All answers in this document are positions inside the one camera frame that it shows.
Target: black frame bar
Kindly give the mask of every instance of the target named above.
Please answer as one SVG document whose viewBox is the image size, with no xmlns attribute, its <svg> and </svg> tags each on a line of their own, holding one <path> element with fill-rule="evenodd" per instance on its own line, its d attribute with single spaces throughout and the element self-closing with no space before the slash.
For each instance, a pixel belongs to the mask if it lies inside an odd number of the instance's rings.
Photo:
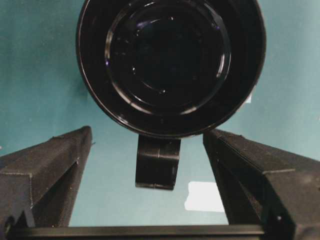
<svg viewBox="0 0 320 240">
<path fill-rule="evenodd" d="M 243 239 L 266 237 L 261 225 L 195 225 L 195 226 L 133 226 L 133 227 L 60 227 L 15 229 L 8 239 Z"/>
</svg>

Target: teal backdrop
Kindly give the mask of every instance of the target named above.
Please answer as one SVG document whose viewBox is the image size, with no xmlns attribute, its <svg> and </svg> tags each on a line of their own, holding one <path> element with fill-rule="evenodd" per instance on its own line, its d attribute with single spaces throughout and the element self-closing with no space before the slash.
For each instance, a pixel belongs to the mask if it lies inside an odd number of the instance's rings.
<svg viewBox="0 0 320 240">
<path fill-rule="evenodd" d="M 265 66 L 251 103 L 220 128 L 320 160 L 320 1 L 259 2 Z M 223 212 L 185 209 L 189 182 L 215 181 L 201 136 L 182 141 L 174 191 L 135 188 L 138 136 L 99 109 L 78 70 L 82 4 L 0 0 L 0 156 L 89 125 L 72 226 L 227 224 Z"/>
</svg>

